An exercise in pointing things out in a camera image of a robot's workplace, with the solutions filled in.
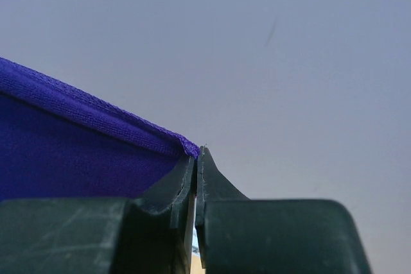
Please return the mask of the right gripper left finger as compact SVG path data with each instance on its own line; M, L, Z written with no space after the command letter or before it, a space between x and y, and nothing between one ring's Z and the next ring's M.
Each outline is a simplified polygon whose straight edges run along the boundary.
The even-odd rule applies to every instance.
M189 273L196 162L184 156L136 199L1 203L2 273Z

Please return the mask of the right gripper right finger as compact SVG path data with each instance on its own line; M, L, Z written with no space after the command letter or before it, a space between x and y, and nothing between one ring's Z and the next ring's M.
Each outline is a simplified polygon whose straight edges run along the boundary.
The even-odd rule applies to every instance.
M207 273L370 273L351 213L327 199L252 200L201 147L195 219Z

